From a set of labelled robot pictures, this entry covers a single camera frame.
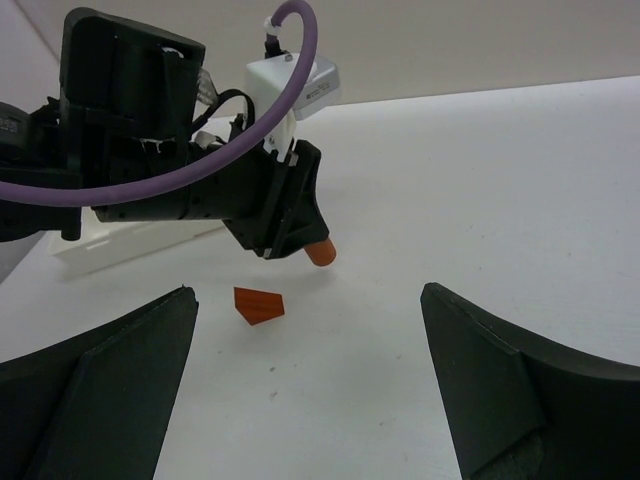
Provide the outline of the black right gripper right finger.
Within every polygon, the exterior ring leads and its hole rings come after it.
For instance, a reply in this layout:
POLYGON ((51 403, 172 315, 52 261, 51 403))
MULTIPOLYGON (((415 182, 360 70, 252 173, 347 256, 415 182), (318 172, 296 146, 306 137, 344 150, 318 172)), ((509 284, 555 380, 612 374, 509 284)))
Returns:
POLYGON ((421 308, 464 479, 636 479, 639 369, 503 320, 438 283, 421 308))

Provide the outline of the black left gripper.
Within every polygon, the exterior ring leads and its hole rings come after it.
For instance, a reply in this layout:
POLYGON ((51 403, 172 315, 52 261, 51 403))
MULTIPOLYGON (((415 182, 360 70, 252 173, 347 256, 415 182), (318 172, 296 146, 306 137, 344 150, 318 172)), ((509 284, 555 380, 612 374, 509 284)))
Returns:
POLYGON ((187 187, 93 211, 104 223, 221 220, 244 249, 286 258, 329 237, 316 199, 320 151, 300 140, 292 154, 289 165, 254 147, 187 187))

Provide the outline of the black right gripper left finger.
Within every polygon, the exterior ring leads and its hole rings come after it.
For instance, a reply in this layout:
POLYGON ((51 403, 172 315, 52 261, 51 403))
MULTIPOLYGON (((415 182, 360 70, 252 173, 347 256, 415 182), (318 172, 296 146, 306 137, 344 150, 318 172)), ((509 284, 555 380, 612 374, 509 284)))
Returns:
POLYGON ((2 363, 2 478, 153 478, 198 308, 182 286, 2 363))

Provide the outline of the wooden cylinder block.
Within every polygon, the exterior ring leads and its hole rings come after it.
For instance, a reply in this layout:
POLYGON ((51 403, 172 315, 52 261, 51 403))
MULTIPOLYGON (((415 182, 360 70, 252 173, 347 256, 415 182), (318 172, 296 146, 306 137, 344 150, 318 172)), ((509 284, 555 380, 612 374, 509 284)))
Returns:
POLYGON ((323 241, 306 245, 304 251, 311 262, 318 267, 330 265, 337 257, 336 248, 329 237, 323 241))

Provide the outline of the wooden wedge block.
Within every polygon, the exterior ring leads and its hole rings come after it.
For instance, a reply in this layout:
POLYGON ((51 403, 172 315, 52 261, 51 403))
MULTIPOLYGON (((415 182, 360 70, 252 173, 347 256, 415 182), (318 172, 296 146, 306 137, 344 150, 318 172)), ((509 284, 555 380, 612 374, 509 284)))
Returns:
POLYGON ((234 306, 250 326, 285 315, 284 300, 279 293, 235 287, 234 306))

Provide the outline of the white plastic tray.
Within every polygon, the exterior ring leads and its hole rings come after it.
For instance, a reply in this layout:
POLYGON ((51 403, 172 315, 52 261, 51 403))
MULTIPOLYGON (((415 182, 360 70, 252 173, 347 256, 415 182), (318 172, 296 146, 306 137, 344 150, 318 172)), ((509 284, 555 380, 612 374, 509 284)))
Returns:
POLYGON ((69 277, 77 277, 189 242, 224 227, 221 221, 151 221, 103 223, 89 208, 82 211, 77 241, 50 236, 48 253, 61 261, 69 277))

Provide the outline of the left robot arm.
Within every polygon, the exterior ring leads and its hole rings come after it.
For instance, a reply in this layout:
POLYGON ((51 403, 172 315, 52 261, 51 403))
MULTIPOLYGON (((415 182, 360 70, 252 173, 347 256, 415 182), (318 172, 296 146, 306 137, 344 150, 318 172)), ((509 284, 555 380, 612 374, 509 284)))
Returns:
POLYGON ((27 113, 1 107, 1 238, 81 236, 104 223, 219 221, 247 250, 336 249, 316 199, 320 151, 294 136, 339 84, 316 54, 312 7, 287 1, 265 22, 250 91, 217 91, 204 46, 90 8, 64 22, 60 95, 27 113))

